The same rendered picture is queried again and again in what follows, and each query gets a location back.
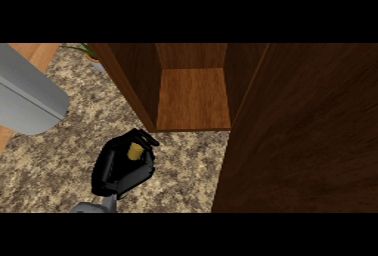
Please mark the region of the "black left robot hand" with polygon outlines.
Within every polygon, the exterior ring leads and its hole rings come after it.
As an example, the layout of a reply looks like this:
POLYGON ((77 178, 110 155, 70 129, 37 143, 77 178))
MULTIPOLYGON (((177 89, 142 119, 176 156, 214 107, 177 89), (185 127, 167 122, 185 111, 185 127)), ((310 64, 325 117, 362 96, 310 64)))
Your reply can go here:
POLYGON ((144 129, 132 129, 124 135, 113 138, 101 151, 92 172, 92 193, 108 197, 123 195, 154 175, 154 146, 160 143, 144 129), (142 146, 138 160, 127 156, 132 144, 142 146))

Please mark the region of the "yellow wine bottle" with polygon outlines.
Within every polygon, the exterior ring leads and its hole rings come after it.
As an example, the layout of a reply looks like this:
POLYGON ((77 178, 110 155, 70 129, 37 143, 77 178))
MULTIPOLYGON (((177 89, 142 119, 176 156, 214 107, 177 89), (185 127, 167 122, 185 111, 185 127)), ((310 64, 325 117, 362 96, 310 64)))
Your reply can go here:
POLYGON ((132 161, 136 161, 141 159, 141 156, 144 154, 144 147, 138 143, 132 143, 129 152, 127 152, 127 157, 132 161))

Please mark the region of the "brown wooden cabinet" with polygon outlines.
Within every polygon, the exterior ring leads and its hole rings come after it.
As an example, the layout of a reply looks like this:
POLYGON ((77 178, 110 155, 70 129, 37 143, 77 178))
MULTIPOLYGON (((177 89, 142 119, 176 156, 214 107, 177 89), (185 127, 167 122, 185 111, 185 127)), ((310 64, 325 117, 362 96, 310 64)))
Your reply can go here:
POLYGON ((151 132, 232 129, 265 43, 93 43, 90 48, 151 132))

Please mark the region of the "dark brown cabinet door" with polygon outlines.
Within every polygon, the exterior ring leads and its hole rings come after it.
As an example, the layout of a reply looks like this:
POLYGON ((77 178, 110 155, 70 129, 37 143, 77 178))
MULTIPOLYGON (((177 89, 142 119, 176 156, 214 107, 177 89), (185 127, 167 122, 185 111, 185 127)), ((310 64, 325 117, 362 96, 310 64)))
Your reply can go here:
POLYGON ((378 212, 378 43, 269 45, 213 209, 378 212))

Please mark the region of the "grey rounded appliance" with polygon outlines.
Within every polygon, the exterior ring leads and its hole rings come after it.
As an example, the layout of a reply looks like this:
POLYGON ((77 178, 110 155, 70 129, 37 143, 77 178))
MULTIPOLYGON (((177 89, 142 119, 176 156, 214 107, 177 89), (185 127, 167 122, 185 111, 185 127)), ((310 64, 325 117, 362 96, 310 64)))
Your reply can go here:
POLYGON ((0 126, 37 135, 64 120, 68 106, 67 92, 17 50, 0 43, 0 126))

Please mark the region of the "green potted plant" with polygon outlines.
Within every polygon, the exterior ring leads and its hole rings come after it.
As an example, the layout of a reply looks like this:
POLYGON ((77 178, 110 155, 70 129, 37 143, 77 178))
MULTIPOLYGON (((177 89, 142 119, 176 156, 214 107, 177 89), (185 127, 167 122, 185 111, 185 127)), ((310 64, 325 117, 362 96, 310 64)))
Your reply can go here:
POLYGON ((102 66, 102 64, 101 64, 101 61, 99 61, 99 59, 98 59, 98 56, 96 56, 96 54, 95 54, 95 52, 93 52, 93 50, 92 50, 92 48, 90 48, 90 46, 89 46, 87 43, 81 43, 79 46, 68 46, 68 45, 64 45, 64 48, 70 48, 70 49, 74 49, 74 50, 83 52, 86 58, 87 58, 89 61, 90 61, 92 66, 95 67, 95 69, 96 69, 99 72, 105 72, 105 68, 104 68, 104 66, 102 66))

